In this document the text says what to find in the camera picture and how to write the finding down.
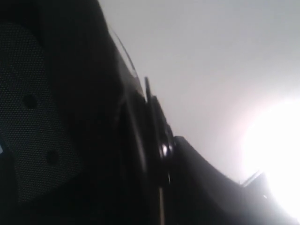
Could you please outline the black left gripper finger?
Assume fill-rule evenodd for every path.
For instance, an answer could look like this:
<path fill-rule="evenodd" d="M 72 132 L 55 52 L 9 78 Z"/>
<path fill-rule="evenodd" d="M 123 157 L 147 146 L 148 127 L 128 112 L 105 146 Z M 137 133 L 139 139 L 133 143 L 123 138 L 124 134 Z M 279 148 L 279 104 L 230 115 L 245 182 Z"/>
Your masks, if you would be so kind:
<path fill-rule="evenodd" d="M 172 158 L 173 212 L 178 225 L 296 225 L 275 201 L 265 174 L 240 185 L 207 162 L 182 136 Z"/>

